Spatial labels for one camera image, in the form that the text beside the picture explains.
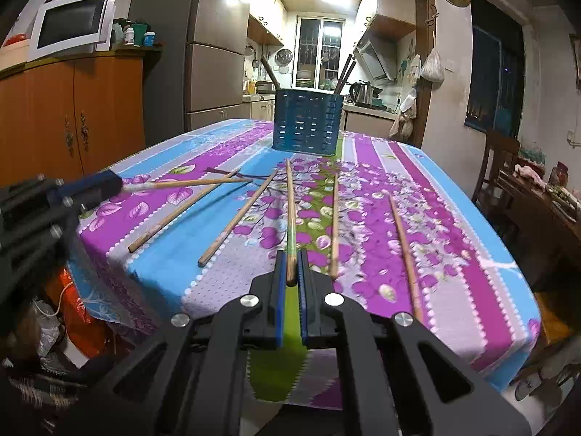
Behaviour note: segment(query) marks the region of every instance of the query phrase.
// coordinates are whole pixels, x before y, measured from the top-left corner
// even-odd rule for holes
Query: wooden chair
[[[521,143],[513,138],[507,138],[495,131],[486,133],[486,145],[484,146],[484,156],[482,157],[482,166],[478,174],[476,188],[472,195],[472,202],[480,207],[485,216],[489,216],[493,209],[500,205],[500,198],[495,196],[496,180],[499,176],[500,169],[509,169],[512,173],[516,160],[516,154],[521,147]],[[488,179],[484,178],[488,168],[490,151],[493,151],[492,165]]]

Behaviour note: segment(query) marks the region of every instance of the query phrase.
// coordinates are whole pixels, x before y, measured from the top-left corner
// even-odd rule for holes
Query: electric kettle
[[[349,94],[355,102],[355,106],[362,106],[365,108],[371,107],[371,99],[373,98],[373,87],[369,82],[359,80],[351,84]]]

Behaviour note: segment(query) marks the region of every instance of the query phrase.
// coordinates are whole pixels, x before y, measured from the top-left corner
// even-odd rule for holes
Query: orange cabinet
[[[0,185],[78,179],[145,148],[141,57],[51,61],[0,78]]]

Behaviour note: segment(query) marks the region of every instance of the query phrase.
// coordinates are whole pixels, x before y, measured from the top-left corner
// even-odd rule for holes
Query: refrigerator
[[[163,43],[147,58],[143,125],[147,146],[242,113],[249,4],[240,0],[131,0]]]

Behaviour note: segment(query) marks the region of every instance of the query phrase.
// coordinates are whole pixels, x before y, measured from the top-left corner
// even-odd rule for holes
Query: jar
[[[567,166],[562,162],[557,162],[557,165],[551,170],[551,175],[548,178],[548,182],[551,185],[557,186],[567,186],[567,181],[569,180],[569,172]]]
[[[126,46],[133,45],[133,42],[135,40],[135,30],[131,26],[129,26],[125,30],[125,35],[123,36],[123,40],[124,40]]]

